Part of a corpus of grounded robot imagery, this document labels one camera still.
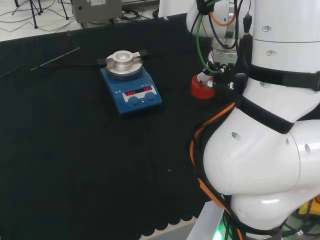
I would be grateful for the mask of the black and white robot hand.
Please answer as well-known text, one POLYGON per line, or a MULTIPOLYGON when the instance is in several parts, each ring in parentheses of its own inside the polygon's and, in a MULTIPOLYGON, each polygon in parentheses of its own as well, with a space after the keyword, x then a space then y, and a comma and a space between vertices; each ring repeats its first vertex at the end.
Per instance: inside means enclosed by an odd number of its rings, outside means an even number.
POLYGON ((228 91, 235 88, 234 63, 220 64, 220 62, 212 63, 208 61, 207 67, 216 73, 204 68, 196 77, 200 87, 228 91))

